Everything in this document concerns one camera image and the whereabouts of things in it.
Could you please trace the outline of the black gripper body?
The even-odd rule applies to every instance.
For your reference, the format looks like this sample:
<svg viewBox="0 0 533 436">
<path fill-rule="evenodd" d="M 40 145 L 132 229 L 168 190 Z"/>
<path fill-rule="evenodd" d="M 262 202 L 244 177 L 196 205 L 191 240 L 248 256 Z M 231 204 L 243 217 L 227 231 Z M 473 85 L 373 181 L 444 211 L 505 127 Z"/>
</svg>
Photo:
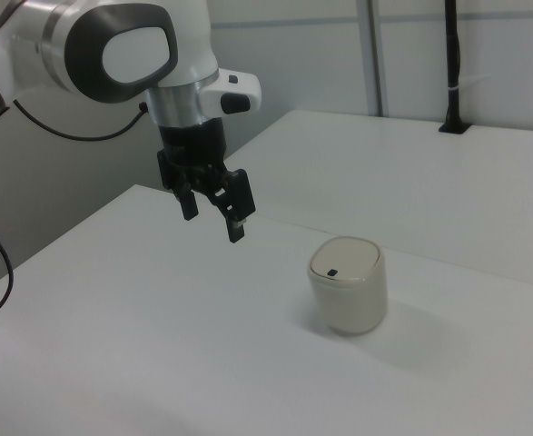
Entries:
<svg viewBox="0 0 533 436">
<path fill-rule="evenodd" d="M 188 183 L 194 191 L 220 191 L 227 173 L 223 123 L 215 118 L 190 127 L 160 127 L 163 149 L 158 163 L 163 187 L 177 191 Z"/>
</svg>

